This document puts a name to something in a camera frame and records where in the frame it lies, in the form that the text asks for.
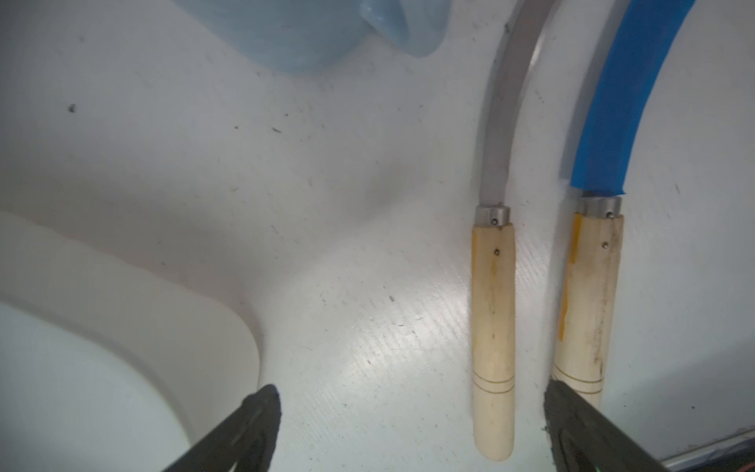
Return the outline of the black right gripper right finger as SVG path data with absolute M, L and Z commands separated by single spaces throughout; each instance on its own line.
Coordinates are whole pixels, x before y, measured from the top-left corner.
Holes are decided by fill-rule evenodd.
M 544 411 L 558 471 L 666 471 L 562 381 L 549 381 Z

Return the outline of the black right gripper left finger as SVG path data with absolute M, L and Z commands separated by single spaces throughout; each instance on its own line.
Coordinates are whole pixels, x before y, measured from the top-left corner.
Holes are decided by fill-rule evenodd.
M 165 472 L 266 472 L 271 467 L 280 423 L 278 390 L 275 385 L 265 385 L 247 396 L 235 411 Z

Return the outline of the white plastic storage box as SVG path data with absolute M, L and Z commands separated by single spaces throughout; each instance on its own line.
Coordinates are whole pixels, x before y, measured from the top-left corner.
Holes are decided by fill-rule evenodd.
M 256 391 L 225 305 L 1 216 L 1 467 L 160 471 Z

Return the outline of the light blue mug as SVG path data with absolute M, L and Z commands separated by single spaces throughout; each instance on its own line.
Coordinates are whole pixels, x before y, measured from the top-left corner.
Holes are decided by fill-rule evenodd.
M 179 1 L 177 5 L 252 62 L 283 73 L 328 67 L 377 33 L 400 51 L 438 49 L 449 1 Z

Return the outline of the blue blade sickle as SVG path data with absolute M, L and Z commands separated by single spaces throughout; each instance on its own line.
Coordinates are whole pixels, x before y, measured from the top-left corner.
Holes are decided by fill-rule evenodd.
M 624 234 L 623 185 L 639 124 L 693 4 L 632 1 L 611 42 L 576 150 L 574 212 L 552 377 L 602 403 Z

